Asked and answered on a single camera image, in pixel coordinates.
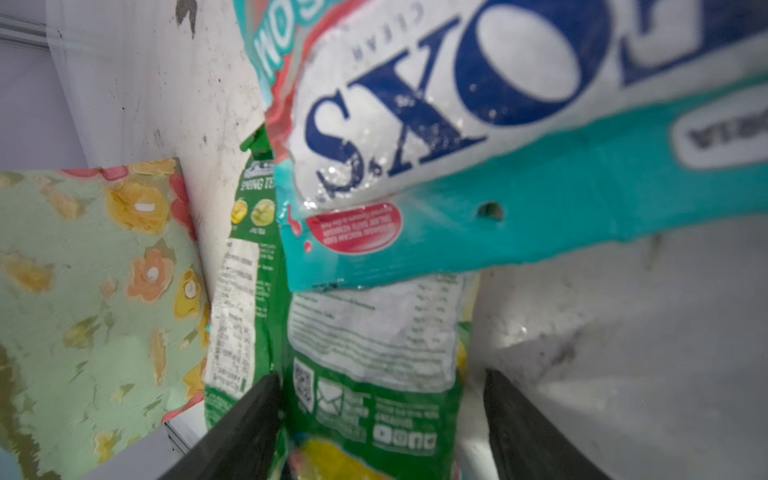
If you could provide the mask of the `green candy bag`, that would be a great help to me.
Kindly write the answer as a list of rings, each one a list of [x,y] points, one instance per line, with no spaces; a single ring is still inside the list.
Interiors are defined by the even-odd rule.
[[[274,376],[276,404],[261,419],[273,443],[266,478],[460,478],[456,433],[478,276],[292,292],[284,238],[312,256],[365,253],[396,238],[401,214],[382,203],[280,220],[265,130],[241,148],[249,157],[209,328],[207,425],[230,419]]]

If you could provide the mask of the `teal Fox's candy bag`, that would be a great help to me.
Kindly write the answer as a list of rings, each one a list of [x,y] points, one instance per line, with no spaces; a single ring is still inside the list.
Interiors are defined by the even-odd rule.
[[[293,292],[767,209],[763,1],[238,1]]]

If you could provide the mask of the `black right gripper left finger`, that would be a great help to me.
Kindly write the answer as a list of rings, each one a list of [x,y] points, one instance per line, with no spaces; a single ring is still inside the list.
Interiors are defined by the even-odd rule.
[[[161,480],[266,479],[281,426],[279,377],[263,377]]]

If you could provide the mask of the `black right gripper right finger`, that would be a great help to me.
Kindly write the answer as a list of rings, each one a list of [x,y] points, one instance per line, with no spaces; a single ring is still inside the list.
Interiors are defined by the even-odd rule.
[[[609,479],[500,371],[486,371],[483,402],[501,479]]]

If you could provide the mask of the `floral paper gift bag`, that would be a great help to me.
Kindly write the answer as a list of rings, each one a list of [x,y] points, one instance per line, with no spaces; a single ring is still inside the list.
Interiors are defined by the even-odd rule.
[[[203,392],[180,163],[1,176],[1,475],[78,479]]]

